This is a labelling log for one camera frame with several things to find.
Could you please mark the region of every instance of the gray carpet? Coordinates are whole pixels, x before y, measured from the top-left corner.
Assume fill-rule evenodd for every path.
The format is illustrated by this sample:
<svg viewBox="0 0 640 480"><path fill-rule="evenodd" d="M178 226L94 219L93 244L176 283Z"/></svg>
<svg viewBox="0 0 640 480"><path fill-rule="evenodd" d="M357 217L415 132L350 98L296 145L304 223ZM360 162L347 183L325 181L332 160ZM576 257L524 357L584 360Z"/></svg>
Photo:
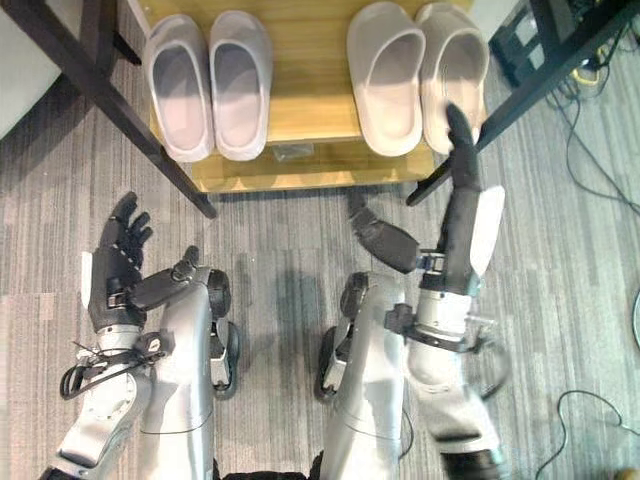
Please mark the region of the gray carpet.
<svg viewBox="0 0 640 480"><path fill-rule="evenodd" d="M140 47L131 19L122 29ZM620 53L578 130L640 200L640 54ZM114 84L141 114L139 70L119 61ZM508 90L492 67L489 109ZM487 148L487 184L501 183L507 206L495 259L477 310L499 320L513 356L513 378L489 403L515 478L532 478L560 442L555 401L567 388L602 393L640 427L640 354L629 315L640 286L640 229L628 208L578 190L564 165L567 129L540 102ZM606 188L573 149L581 178ZM403 200L412 185L363 189L379 214L435 243L448 187L417 208ZM74 360L72 340L92 337L80 305L80 252L95 248L110 209L134 190L155 235L144 272L171 265L184 249L232 281L230 318L243 333L242 379L234 399L215 406L216 457L223 472L308 471L322 449L326 410L312 384L322 332L337 319L349 273L389 272L355 242L344 190L257 193L216 198L206 220L95 107L64 83L0 142L0 478L36 477L79 411L57 395ZM415 302L417 274L405 283ZM151 326L157 318L151 320ZM472 373L479 366L471 366ZM545 478L608 478L640 467L640 439L612 428L597 403L573 399L570 444ZM439 458L409 399L416 442L401 478L443 478ZM137 438L115 478L135 478Z"/></svg>

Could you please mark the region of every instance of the wire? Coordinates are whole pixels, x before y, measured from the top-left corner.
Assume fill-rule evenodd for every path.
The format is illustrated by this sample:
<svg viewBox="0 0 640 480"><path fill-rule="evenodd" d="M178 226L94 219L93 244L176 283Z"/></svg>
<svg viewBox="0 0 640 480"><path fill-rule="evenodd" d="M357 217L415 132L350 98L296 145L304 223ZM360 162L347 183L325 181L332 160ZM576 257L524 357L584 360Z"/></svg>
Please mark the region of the wire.
<svg viewBox="0 0 640 480"><path fill-rule="evenodd" d="M613 403L611 403L606 398L601 397L597 393L589 392L587 390L567 390L562 395L560 395L560 398L558 398L558 403L556 404L556 411L558 412L558 417L560 418L560 426L562 427L562 443L560 445L560 448L558 448L558 450L556 450L555 453L553 453L553 455L551 455L542 465L540 465L540 467L538 467L538 470L536 470L535 480L538 480L538 478L540 478L540 474L542 473L542 471L551 462L553 462L556 458L558 458L558 456L562 453L564 448L567 446L569 438L568 438L568 435L567 435L567 425L565 423L564 416L562 415L562 401L567 396L573 395L573 394L587 395L587 396L596 398L596 399L606 403L609 407L611 407L611 409L614 411L614 413L618 417L618 423L616 423L614 425L614 427L622 428L623 430L626 430L627 432L632 433L633 435L636 435L636 436L640 437L640 432L638 432L637 430L634 430L631 427L629 427L629 426L625 425L624 423L622 423L622 415L620 414L620 411L615 407L615 405Z"/></svg>
<svg viewBox="0 0 640 480"><path fill-rule="evenodd" d="M74 365L62 375L62 379L60 380L60 396L62 397L63 400L71 400L91 390L92 388L97 387L98 385L100 385L103 382L106 382L107 380L111 380L112 378L128 373L131 370L134 370L144 364L145 362L134 363L133 365L123 368L122 370L118 370L117 372L107 375L106 377L102 377L102 378L99 378L98 380L94 380L82 388L73 388L72 382L74 383L74 385L77 385L79 387L79 384L75 383L76 379L79 379L80 383L82 382L81 369L83 368L83 367L79 367L78 365Z"/></svg>
<svg viewBox="0 0 640 480"><path fill-rule="evenodd" d="M637 202L630 200L625 194L624 192L620 189L620 187L617 185L617 183L615 182L615 180L607 173L607 171L604 169L604 167L602 167L602 165L600 164L600 162L598 161L598 159L596 158L596 156L593 154L593 152L589 149L589 147L584 143L584 141L582 140L582 137L580 137L580 135L578 135L578 133L576 132L576 127L578 124L578 120L580 118L580 114L582 113L582 102L580 100L579 97L571 97L571 102L574 103L577 106L576 109L576 114L573 118L573 120L569 119L569 115L566 112L566 108L562 108L561 104L560 104L560 100L558 99L556 92L551 92L551 96L553 97L553 99L556 102L556 105L558 105L558 110L560 112L560 114L562 115L562 117L564 118L564 120L567 122L567 124L569 125L569 136L567 137L567 143L565 146L565 163L567 165L567 170L569 171L569 175L571 176L571 179L573 180L573 182L582 190L595 195L599 198L605 198L607 200L614 200L620 203L623 203L625 205L627 205L629 208L631 208L631 210L638 216L640 216L640 204L638 204ZM582 150L587 154L587 156L589 157L589 159L591 160L591 162L595 165L595 167L598 169L598 171L602 174L602 176L607 180L607 182L613 187L613 189L616 191L616 193L618 194L617 196L614 195L609 195L606 193L602 193L599 192L597 190L594 190L590 187L588 187L587 185L585 185L584 183L582 183L578 177L576 176L572 166L571 166L571 156L569 155L569 151L570 151L570 147L571 147L571 140L573 140L573 138L576 139L576 141L578 142L578 144L580 145L580 147L582 148Z"/></svg>
<svg viewBox="0 0 640 480"><path fill-rule="evenodd" d="M398 462L402 460L404 457L406 457L407 454L411 451L411 449L413 448L413 440L415 437L415 432L413 431L413 423L411 422L411 417L409 416L409 413L407 413L407 411L404 409L404 407L402 408L402 416L407 419L407 423L409 424L409 445L407 445L406 448L400 454L400 456L398 456Z"/></svg>
<svg viewBox="0 0 640 480"><path fill-rule="evenodd" d="M638 334L638 311L640 311L640 289L636 293L636 299L633 301L633 308L631 309L631 332L633 333L633 339L636 342L638 350L640 350L640 335Z"/></svg>
<svg viewBox="0 0 640 480"><path fill-rule="evenodd" d="M101 383L106 382L107 380L111 380L119 375L123 375L128 373L142 365L152 365L155 360L164 355L164 352L156 352L150 355L144 355L143 352L136 350L135 348L106 348L103 350L94 351L84 345L73 342L75 345L80 347L83 350L92 354L92 357L87 360L87 365L74 365L69 368L60 379L59 392L60 396L63 400L71 400L76 398L83 393L91 390L92 388L97 387ZM105 355L106 352L120 352L116 355L110 356ZM104 377L100 377L97 380L93 380L92 377L95 375L100 375L104 370L108 368L110 365L115 364L126 364L135 362L128 367L123 368L122 370L118 370L117 372L111 373ZM107 366L98 366L101 363L106 363ZM98 374L93 374L91 376L85 375L87 370L97 369ZM82 382L85 379L91 379L89 383L87 383L84 387L82 387Z"/></svg>
<svg viewBox="0 0 640 480"><path fill-rule="evenodd" d="M493 348L498 357L500 357L500 359L502 360L500 362L502 365L502 373L498 377L498 381L496 383L487 387L485 391L480 394L480 398L482 398L483 401L489 400L496 393L498 393L500 389L504 387L505 383L507 383L507 380L509 380L509 377L511 376L511 357L509 356L509 352L507 352L504 346L501 343L496 342L495 340L489 340L485 343L485 345L489 348Z"/></svg>

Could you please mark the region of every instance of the shoe rack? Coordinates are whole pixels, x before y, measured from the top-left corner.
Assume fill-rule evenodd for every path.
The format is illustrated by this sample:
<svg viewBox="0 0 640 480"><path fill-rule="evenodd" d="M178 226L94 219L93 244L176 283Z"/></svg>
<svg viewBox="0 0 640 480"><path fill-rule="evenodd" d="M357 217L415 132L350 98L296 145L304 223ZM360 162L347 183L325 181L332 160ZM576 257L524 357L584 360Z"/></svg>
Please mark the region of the shoe rack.
<svg viewBox="0 0 640 480"><path fill-rule="evenodd" d="M140 0L153 27L175 13L192 17L205 38L218 14L245 10L267 28L274 47L267 148L254 161L233 162L219 154L191 167L202 192L247 192L417 181L434 170L422 141L400 157L368 149L360 132L347 65L351 18L371 0ZM399 0L410 16L424 0ZM455 0L469 9L472 0ZM151 130L158 135L153 112ZM313 144L311 156L277 161L270 146Z"/></svg>

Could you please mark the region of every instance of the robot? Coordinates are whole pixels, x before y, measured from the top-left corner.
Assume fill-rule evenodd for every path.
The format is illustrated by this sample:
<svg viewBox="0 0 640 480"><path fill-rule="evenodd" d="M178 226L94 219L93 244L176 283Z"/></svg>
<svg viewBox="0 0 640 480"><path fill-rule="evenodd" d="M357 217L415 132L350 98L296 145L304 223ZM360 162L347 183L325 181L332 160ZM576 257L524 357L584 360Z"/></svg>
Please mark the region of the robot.
<svg viewBox="0 0 640 480"><path fill-rule="evenodd" d="M470 128L447 108L453 191L435 249L376 218L357 195L350 222L372 255L402 273L424 270L416 312L392 277L355 273L342 294L342 318L324 335L316 397L332 405L325 448L310 475L259 472L233 479L394 479L401 454L405 379L428 418L428 430L450 478L508 475L484 394L465 381L461 356L491 345L470 338L473 297L493 254L504 189L483 190ZM62 377L64 399L84 395L82 411L42 479L101 479L141 416L143 457L136 478L219 479L213 452L213 401L237 385L238 328L225 317L227 275L198 265L189 247L172 268L142 278L151 236L145 212L131 221L127 194L107 220L93 254L89 314L94 347ZM143 333L146 312L164 308L160 329Z"/></svg>

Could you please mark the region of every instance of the white slipper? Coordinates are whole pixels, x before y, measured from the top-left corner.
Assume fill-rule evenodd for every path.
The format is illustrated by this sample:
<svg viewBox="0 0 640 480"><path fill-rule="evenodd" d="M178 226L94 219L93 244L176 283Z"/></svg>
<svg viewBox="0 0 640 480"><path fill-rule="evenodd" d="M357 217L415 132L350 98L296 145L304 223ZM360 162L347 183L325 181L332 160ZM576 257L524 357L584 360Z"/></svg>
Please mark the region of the white slipper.
<svg viewBox="0 0 640 480"><path fill-rule="evenodd" d="M449 102L465 114L478 141L489 47L465 12L450 3L425 5L416 23L427 39L420 74L424 138L436 152L447 154L453 148L447 136Z"/></svg>
<svg viewBox="0 0 640 480"><path fill-rule="evenodd" d="M420 141L424 49L422 31L395 3L373 3L351 20L347 56L360 128L380 155L404 155Z"/></svg>
<svg viewBox="0 0 640 480"><path fill-rule="evenodd" d="M207 44L195 22L171 15L151 31L144 65L171 158L197 162L214 147Z"/></svg>
<svg viewBox="0 0 640 480"><path fill-rule="evenodd" d="M211 97L218 151L253 160L267 143L273 48L253 15L222 13L211 27Z"/></svg>

